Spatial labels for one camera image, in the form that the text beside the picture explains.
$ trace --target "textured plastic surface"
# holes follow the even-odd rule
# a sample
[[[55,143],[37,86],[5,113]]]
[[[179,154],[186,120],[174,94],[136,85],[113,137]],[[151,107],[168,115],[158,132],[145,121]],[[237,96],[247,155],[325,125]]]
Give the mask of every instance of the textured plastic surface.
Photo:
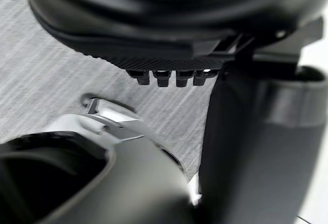
[[[312,68],[289,79],[252,66],[224,69],[211,95],[199,170],[204,216],[209,223],[292,224],[324,132],[328,82]]]

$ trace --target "silver metal part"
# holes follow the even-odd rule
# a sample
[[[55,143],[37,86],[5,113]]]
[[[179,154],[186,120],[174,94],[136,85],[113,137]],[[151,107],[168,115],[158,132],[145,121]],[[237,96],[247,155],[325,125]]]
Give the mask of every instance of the silver metal part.
[[[99,98],[90,100],[90,104],[87,107],[87,113],[105,117],[116,123],[141,120],[141,118],[131,110]]]

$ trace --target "gray plastic part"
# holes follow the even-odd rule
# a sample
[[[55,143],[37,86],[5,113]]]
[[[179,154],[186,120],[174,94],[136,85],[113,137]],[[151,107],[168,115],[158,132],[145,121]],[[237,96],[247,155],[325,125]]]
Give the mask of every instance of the gray plastic part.
[[[116,144],[115,159],[40,224],[193,223],[187,179],[146,138]]]

